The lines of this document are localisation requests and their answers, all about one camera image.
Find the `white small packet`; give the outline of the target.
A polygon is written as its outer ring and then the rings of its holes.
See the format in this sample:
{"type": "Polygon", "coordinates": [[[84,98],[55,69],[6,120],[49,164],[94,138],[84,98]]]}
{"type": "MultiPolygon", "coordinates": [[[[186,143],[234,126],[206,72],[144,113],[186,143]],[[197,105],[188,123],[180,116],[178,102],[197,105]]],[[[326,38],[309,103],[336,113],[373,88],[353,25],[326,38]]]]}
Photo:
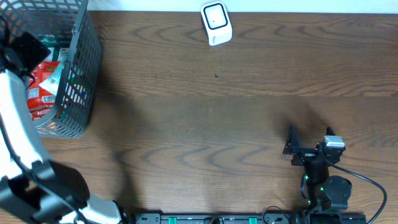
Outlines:
{"type": "Polygon", "coordinates": [[[49,93],[56,95],[65,64],[65,60],[42,62],[40,65],[42,66],[41,76],[43,81],[39,84],[39,86],[49,93]]]}

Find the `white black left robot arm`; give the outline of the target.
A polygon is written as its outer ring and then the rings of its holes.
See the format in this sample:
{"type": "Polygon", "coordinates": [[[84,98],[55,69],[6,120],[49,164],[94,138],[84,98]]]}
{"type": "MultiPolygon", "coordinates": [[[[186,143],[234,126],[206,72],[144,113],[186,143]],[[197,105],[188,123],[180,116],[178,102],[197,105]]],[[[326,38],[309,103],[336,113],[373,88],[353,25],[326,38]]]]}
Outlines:
{"type": "Polygon", "coordinates": [[[1,37],[1,208],[26,223],[125,223],[115,202],[90,194],[76,169],[52,159],[35,129],[26,84],[49,53],[27,32],[1,37]]]}

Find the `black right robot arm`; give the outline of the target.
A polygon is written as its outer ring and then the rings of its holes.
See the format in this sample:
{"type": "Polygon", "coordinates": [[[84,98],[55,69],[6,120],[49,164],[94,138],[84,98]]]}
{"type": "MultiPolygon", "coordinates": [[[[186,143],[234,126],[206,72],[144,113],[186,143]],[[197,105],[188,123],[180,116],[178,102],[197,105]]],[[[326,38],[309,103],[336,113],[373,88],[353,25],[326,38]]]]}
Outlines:
{"type": "Polygon", "coordinates": [[[315,147],[302,147],[296,128],[290,127],[283,153],[292,156],[293,166],[304,167],[303,184],[313,213],[340,212],[348,208],[351,182],[329,173],[329,167],[340,161],[345,150],[343,138],[331,127],[315,147]]]}

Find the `red snack bag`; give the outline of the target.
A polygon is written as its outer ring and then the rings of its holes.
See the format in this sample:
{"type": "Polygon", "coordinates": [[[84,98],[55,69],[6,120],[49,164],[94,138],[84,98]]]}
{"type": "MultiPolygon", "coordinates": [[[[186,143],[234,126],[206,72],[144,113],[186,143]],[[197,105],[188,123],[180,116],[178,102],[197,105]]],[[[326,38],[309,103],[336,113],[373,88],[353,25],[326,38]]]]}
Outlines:
{"type": "Polygon", "coordinates": [[[27,106],[32,120],[44,117],[51,110],[56,99],[56,95],[49,93],[39,86],[43,81],[41,76],[42,66],[40,64],[32,72],[34,79],[30,79],[31,86],[28,91],[27,106]]]}

